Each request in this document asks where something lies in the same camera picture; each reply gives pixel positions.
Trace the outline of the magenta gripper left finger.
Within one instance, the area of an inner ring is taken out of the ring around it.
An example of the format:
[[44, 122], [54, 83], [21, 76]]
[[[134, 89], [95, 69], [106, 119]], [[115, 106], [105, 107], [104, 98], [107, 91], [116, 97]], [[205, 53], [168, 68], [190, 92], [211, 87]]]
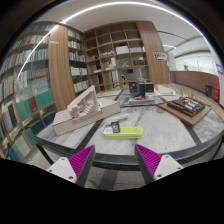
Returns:
[[92, 145], [75, 153], [69, 158], [59, 158], [47, 171], [83, 187], [86, 183], [94, 157], [95, 146]]

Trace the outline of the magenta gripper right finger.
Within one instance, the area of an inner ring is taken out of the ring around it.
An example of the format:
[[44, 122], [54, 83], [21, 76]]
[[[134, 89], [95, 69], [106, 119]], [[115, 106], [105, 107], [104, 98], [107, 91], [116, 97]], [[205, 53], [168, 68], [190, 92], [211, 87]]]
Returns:
[[183, 168], [170, 155], [160, 155], [139, 144], [135, 145], [135, 157], [146, 184], [164, 178]]

